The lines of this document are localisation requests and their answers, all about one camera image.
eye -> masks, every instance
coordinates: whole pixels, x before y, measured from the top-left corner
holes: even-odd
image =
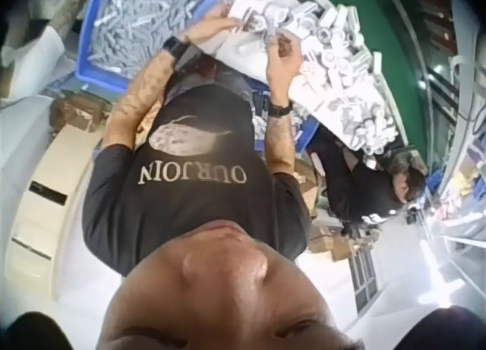
[[[163,340],[164,346],[167,347],[167,349],[177,349],[177,348],[185,348],[188,345],[188,342],[182,339],[176,339],[172,337],[165,337]]]
[[[290,327],[286,327],[283,330],[279,330],[275,333],[277,337],[282,339],[287,339],[289,337],[298,336],[306,330],[309,330],[311,327],[317,325],[316,320],[303,320],[297,323],[294,323]]]

pile of white plastic parts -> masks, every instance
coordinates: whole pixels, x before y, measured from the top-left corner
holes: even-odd
[[[235,0],[230,16],[251,25],[250,31],[261,35],[262,48],[275,29],[299,37],[305,59],[301,74],[322,100],[312,114],[319,109],[339,113],[353,150],[383,154],[398,132],[383,92],[382,55],[366,48],[356,7],[305,2],[286,8],[275,1]]]

hand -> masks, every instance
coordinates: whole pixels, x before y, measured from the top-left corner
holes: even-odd
[[[231,3],[221,1],[211,8],[201,21],[184,30],[178,38],[197,45],[206,42],[224,30],[237,27],[238,20],[227,18]]]
[[[267,80],[272,103],[286,107],[289,105],[290,85],[304,61],[300,40],[290,33],[279,31],[277,36],[269,38],[267,53]]]

logo on shirt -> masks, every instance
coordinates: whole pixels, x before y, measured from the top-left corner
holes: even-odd
[[[213,150],[218,136],[231,132],[217,134],[179,124],[187,118],[196,118],[196,116],[183,116],[167,125],[159,126],[150,136],[149,145],[155,150],[173,156],[205,155]]]
[[[248,180],[241,166],[218,166],[208,162],[163,162],[155,160],[142,166],[139,185],[148,181],[217,181],[225,184],[245,184]]]

blue crate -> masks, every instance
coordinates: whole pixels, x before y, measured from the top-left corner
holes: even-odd
[[[105,71],[92,65],[87,59],[89,56],[89,48],[91,41],[91,34],[93,32],[94,21],[98,15],[99,2],[101,0],[90,0],[86,16],[81,30],[79,42],[79,56],[77,58],[76,76],[87,83],[95,84],[99,87],[112,90],[116,93],[125,93],[128,88],[129,80],[119,74]],[[210,10],[218,0],[203,0],[194,12],[194,20],[200,20],[204,14]]]
[[[261,83],[259,80],[255,80],[249,77],[247,77],[246,80],[254,91],[268,92],[268,86],[264,83]],[[318,128],[319,128],[319,121],[315,119],[313,116],[309,115],[307,120],[305,120],[304,123],[301,125],[302,134],[295,143],[295,152],[297,154],[300,154],[305,150],[307,145],[311,142],[312,137],[314,137]],[[264,151],[265,142],[263,140],[256,140],[255,150]]]

